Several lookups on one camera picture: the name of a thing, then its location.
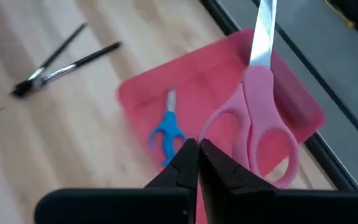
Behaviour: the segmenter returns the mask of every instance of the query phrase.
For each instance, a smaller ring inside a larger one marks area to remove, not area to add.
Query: black paintbrush
[[[49,73],[47,75],[38,75],[33,79],[28,79],[24,82],[21,82],[15,86],[15,89],[12,91],[12,95],[17,96],[19,98],[25,97],[27,94],[29,94],[33,90],[39,90],[44,85],[48,84],[49,82],[58,79],[68,72],[71,72],[77,68],[80,68],[83,65],[86,65],[87,63],[97,59],[98,57],[109,53],[113,50],[118,49],[121,46],[121,42],[116,42],[108,47],[105,47],[95,53],[92,53],[85,58],[79,59],[76,62],[73,62],[66,67],[63,67],[56,72]]]
[[[17,84],[12,92],[13,95],[18,97],[23,97],[31,88],[32,83],[35,79],[39,79],[41,74],[49,65],[69,46],[69,44],[74,40],[74,38],[86,27],[86,23],[82,23],[74,32],[59,46],[58,49],[54,51],[49,58],[47,58],[38,69],[24,82]]]

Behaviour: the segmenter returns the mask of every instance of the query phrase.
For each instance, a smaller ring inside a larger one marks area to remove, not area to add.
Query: light wood surface
[[[49,71],[118,40],[122,48],[24,101],[10,97],[85,21]],[[0,223],[32,223],[39,198],[60,187],[143,187],[157,170],[131,137],[117,87],[223,37],[196,0],[0,0]],[[300,165],[291,187],[332,188],[304,148]]]

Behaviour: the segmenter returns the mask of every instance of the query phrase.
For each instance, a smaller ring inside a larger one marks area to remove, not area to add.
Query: paintbrush
[[[100,57],[106,53],[109,53],[109,52],[112,52],[113,50],[118,49],[120,46],[121,46],[121,43],[116,42],[116,43],[114,43],[108,47],[105,47],[95,53],[92,53],[82,59],[79,59],[76,62],[73,62],[73,63],[67,65],[66,67],[63,67],[55,72],[52,72],[52,73],[49,73],[46,75],[38,74],[33,78],[29,78],[26,81],[23,81],[23,82],[17,84],[14,87],[14,90],[12,91],[12,95],[19,97],[19,98],[23,98],[26,95],[28,95],[30,92],[37,91],[37,90],[41,89],[43,86],[52,82],[53,80],[56,80],[56,79],[64,76],[65,74],[86,65],[87,63],[97,59],[98,57]]]

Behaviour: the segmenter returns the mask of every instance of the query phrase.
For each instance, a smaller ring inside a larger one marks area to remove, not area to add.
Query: gray surface
[[[219,0],[242,29],[253,27],[257,8],[251,0]],[[277,23],[358,118],[358,32],[323,0],[279,0]],[[320,133],[358,183],[358,132],[276,33],[274,48],[322,106]]]

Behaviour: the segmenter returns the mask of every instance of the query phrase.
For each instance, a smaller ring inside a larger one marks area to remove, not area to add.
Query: scissors blade
[[[256,20],[249,65],[270,68],[277,0],[261,0]]]
[[[167,111],[175,112],[175,103],[177,100],[177,92],[174,89],[169,90],[167,97]]]

